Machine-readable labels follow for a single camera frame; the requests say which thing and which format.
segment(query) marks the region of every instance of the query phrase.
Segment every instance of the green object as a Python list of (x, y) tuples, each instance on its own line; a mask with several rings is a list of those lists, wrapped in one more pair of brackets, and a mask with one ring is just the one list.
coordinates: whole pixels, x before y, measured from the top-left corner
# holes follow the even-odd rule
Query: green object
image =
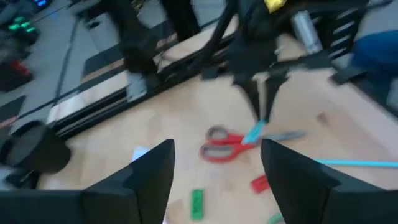
[(192, 190), (192, 207), (191, 207), (191, 219), (202, 220), (203, 219), (203, 195), (202, 189)]
[(279, 222), (284, 221), (284, 217), (281, 213), (275, 214), (268, 220), (268, 224), (278, 224)]
[(33, 30), (35, 30), (35, 28), (31, 27), (31, 28), (27, 29), (26, 32), (32, 32)]
[(29, 26), (29, 25), (30, 25), (29, 22), (24, 22), (23, 24), (21, 24), (21, 27), (25, 28), (25, 27), (27, 27), (27, 26)]
[(8, 29), (10, 29), (10, 30), (17, 30), (18, 28), (19, 28), (18, 24), (13, 24), (13, 25), (8, 26)]
[(20, 22), (23, 21), (25, 18), (23, 16), (18, 16), (17, 18), (14, 19), (14, 22)]

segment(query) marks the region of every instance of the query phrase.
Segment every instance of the metal cylinder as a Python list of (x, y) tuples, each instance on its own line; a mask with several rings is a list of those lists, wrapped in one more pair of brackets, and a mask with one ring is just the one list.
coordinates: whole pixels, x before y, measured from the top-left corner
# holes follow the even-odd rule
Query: metal cylinder
[(323, 49), (308, 11), (296, 13), (291, 22), (296, 37), (304, 44), (308, 54), (314, 54)]

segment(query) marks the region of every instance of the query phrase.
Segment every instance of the black cylinder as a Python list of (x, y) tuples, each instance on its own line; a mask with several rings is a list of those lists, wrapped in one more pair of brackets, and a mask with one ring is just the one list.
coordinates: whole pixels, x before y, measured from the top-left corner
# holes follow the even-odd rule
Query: black cylinder
[(44, 123), (31, 121), (11, 137), (12, 148), (5, 164), (15, 168), (55, 173), (69, 162), (71, 151)]

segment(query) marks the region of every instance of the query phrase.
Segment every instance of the yellow label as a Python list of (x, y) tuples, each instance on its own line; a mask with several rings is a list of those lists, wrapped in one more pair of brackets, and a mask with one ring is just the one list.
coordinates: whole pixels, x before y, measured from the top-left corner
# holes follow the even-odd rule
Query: yellow label
[(268, 7), (269, 12), (274, 12), (278, 9), (280, 9), (284, 4), (286, 0), (264, 0), (264, 3)]

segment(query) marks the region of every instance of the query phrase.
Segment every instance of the scissors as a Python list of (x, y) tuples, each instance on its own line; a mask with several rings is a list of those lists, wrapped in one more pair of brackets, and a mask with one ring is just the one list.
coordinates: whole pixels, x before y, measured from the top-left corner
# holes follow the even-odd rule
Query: scissors
[(207, 143), (200, 148), (200, 155), (210, 162), (229, 162), (240, 153), (257, 147), (261, 139), (284, 141), (297, 139), (307, 134), (306, 131), (290, 131), (282, 134), (266, 134), (255, 143), (242, 144), (243, 134), (236, 134), (221, 126), (213, 126), (206, 133)]

